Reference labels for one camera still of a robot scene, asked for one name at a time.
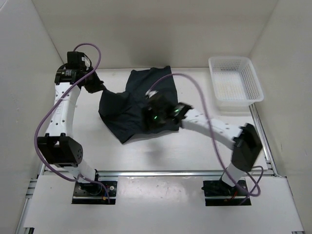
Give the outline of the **dark navy sport shorts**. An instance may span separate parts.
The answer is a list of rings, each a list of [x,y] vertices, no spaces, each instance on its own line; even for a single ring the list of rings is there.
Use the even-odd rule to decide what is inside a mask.
[[[171,74],[171,67],[132,70],[125,91],[114,93],[105,90],[99,102],[99,116],[111,133],[124,144],[134,135],[158,134],[178,131],[174,124],[166,124],[159,129],[147,131],[143,126],[142,109],[147,106],[145,93],[163,76]]]

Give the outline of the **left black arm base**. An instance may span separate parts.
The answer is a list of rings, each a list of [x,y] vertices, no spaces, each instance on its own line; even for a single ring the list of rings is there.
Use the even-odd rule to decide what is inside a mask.
[[[96,183],[76,182],[73,190],[72,204],[115,205],[117,180],[100,180]]]

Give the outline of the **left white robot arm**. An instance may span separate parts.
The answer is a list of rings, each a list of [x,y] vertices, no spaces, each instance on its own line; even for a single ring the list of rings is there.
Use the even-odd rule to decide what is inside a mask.
[[[73,137],[76,103],[82,87],[95,93],[104,89],[95,68],[84,63],[64,64],[55,75],[54,106],[39,123],[34,145],[42,163],[70,182],[85,183],[91,195],[102,190],[97,171],[83,159],[83,148]]]

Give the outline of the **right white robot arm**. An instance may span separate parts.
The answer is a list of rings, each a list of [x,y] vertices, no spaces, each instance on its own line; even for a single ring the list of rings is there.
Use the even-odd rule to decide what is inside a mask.
[[[195,131],[210,137],[232,150],[231,163],[219,182],[219,190],[232,194],[241,177],[252,170],[261,150],[262,143],[253,125],[230,125],[217,119],[208,121],[204,114],[185,103],[153,105],[142,109],[143,126],[147,130],[158,130],[165,125]]]

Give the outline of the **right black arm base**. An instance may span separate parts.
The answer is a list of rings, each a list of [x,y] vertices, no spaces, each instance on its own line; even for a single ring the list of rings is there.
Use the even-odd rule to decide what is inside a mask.
[[[239,180],[237,186],[229,186],[221,180],[204,180],[202,190],[205,196],[205,206],[251,206],[250,198],[247,198],[246,180]]]

